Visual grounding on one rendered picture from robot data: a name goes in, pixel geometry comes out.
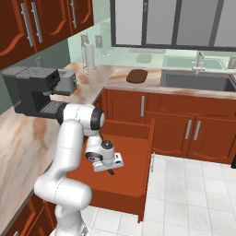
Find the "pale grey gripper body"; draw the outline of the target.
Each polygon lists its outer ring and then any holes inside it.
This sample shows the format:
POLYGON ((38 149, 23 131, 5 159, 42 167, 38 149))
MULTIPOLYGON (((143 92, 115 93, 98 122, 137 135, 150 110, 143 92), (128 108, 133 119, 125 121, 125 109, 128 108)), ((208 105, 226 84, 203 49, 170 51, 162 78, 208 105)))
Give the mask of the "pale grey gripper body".
POLYGON ((123 167, 124 161, 120 153, 115 152, 114 153, 114 159, 110 162, 108 161, 97 161, 93 162, 93 170, 95 172, 98 171, 107 171, 107 170, 112 170, 112 169, 118 169, 123 167))

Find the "open red-brown drawer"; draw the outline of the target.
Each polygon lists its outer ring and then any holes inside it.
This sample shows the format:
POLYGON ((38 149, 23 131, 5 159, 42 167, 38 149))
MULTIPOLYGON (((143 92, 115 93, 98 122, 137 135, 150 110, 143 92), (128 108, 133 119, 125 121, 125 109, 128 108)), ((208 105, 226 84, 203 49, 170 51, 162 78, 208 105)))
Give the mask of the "open red-brown drawer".
POLYGON ((68 178, 90 186, 91 206, 138 215, 137 222, 143 220, 154 124, 154 119, 151 124, 105 122, 100 132, 122 155, 124 166, 114 170, 114 175, 107 171, 95 172, 82 156, 80 166, 67 174, 68 178))

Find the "brown round cutting board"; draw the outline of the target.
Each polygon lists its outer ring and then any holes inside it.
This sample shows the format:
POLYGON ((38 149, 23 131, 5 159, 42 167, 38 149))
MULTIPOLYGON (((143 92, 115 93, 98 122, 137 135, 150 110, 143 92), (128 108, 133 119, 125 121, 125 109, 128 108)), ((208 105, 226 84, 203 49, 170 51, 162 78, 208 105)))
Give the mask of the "brown round cutting board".
POLYGON ((126 81, 133 84, 143 83, 148 76, 148 72, 144 69, 133 69, 126 77, 126 81))

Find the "red-brown lower cupboard door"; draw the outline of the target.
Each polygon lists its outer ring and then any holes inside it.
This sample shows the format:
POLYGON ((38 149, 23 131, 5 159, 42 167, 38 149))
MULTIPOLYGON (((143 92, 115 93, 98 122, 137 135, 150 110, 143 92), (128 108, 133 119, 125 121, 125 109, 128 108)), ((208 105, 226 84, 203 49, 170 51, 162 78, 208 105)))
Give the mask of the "red-brown lower cupboard door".
POLYGON ((189 159, 231 164, 236 153, 236 121, 199 117, 201 126, 198 138, 188 150, 189 159))
POLYGON ((141 97, 146 96, 144 92, 125 91, 125 90, 107 90, 107 114, 110 120, 123 121, 131 123, 145 122, 144 116, 140 116, 141 97))
POLYGON ((150 112, 150 118, 155 119, 152 149, 155 153, 185 158, 190 144, 192 127, 195 124, 194 116, 150 112), (188 139, 185 139, 188 120, 192 120, 188 139))

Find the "red-brown cupboard door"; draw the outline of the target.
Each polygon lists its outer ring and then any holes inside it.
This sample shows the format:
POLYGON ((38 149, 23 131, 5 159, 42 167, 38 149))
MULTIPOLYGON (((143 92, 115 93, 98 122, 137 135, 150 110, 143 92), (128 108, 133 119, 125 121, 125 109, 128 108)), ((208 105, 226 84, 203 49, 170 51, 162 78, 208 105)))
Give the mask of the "red-brown cupboard door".
POLYGON ((140 116, 141 97, 146 96, 144 92, 125 91, 125 90, 107 90, 107 114, 110 120, 123 121, 131 123, 145 122, 144 116, 140 116))
POLYGON ((231 164, 236 153, 236 121, 199 117, 201 126, 198 138, 188 150, 189 159, 231 164))
POLYGON ((71 35, 66 0, 24 0, 35 52, 40 52, 71 35), (36 3, 42 43, 39 43, 31 2, 36 3))
POLYGON ((194 116, 150 112, 150 118, 155 119, 152 149, 155 153, 185 158, 190 144, 192 127, 195 124, 194 116), (188 120, 192 120, 188 139, 185 139, 188 120))
POLYGON ((66 0, 71 34, 75 35, 94 25, 92 0, 75 0, 77 28, 74 29, 70 0, 66 0))
POLYGON ((21 3, 24 0, 0 0, 0 69, 36 53, 27 39, 21 3))

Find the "red-brown lower cupboard run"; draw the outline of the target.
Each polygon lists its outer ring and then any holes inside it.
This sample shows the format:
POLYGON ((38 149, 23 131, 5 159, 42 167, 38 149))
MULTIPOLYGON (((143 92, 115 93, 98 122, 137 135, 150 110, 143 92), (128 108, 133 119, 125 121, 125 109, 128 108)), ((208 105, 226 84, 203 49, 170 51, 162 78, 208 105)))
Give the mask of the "red-brown lower cupboard run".
POLYGON ((1 236, 49 236, 56 227, 55 204, 32 195, 11 227, 1 236))

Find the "grey toaster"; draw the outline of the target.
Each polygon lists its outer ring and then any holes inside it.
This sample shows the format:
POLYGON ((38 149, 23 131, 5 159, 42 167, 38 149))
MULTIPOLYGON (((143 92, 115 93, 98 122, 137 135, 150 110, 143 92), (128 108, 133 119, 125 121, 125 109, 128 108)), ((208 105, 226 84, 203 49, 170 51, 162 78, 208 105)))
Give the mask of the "grey toaster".
POLYGON ((76 73, 73 70, 59 69, 60 81, 55 87, 55 93, 70 96, 77 89, 76 73))

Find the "white paper towel roll holder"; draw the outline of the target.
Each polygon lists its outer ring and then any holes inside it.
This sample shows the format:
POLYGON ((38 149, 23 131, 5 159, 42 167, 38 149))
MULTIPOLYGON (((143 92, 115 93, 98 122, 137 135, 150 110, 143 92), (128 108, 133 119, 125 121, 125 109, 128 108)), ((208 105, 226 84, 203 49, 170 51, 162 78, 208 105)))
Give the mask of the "white paper towel roll holder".
POLYGON ((89 73, 90 70, 95 70, 94 46, 92 43, 82 44, 83 69, 89 73))

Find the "black coffee machine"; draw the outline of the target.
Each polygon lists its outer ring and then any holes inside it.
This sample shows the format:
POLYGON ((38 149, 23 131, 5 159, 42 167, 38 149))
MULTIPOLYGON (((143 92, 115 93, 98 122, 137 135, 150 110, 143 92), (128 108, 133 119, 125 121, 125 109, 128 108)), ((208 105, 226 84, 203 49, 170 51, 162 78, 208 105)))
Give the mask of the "black coffee machine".
POLYGON ((58 119, 66 102, 51 100, 60 81, 54 68, 13 66, 2 72, 16 113, 58 119))

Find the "grey sink basin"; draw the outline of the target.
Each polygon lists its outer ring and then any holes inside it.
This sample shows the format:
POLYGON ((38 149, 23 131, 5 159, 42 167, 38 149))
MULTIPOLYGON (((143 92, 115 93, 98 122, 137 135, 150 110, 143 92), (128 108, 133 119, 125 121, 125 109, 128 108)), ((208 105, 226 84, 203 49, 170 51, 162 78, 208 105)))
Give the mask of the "grey sink basin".
POLYGON ((193 71, 163 70, 159 85, 177 89, 236 92, 236 78, 233 74, 224 73, 196 74, 193 71))

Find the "silver tap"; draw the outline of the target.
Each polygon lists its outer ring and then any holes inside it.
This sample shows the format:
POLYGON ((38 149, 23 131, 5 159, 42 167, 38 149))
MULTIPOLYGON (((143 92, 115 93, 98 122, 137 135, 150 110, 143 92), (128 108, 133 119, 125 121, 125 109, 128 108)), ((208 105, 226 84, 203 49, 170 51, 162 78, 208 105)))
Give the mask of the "silver tap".
POLYGON ((206 68, 204 66, 200 65, 201 60, 204 59, 204 58, 205 58, 205 56, 202 52, 197 53, 196 64, 192 67, 192 70, 195 72, 196 75, 199 72, 206 70, 206 68))

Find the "red-brown upper cupboard door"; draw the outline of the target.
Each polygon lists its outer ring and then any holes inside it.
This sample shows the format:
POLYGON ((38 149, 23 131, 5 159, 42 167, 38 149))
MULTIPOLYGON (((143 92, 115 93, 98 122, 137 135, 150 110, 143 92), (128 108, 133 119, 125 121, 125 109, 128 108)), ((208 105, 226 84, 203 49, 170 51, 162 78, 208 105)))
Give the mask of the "red-brown upper cupboard door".
POLYGON ((66 0, 24 0, 35 52, 40 52, 71 35, 66 0), (42 43, 39 43, 31 2, 36 3, 42 43))
POLYGON ((24 0, 0 0, 0 69, 36 53, 27 39, 21 3, 24 0))
POLYGON ((94 25, 92 0, 75 0, 77 28, 74 29, 70 0, 66 0, 71 34, 75 35, 94 25))

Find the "dark framed window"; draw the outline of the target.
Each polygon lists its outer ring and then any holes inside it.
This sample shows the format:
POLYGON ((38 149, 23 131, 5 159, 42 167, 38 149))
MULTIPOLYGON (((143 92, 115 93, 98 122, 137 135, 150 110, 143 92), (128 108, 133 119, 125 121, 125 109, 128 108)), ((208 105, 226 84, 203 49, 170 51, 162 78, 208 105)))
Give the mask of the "dark framed window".
POLYGON ((112 46, 236 52, 236 0, 110 0, 112 46))

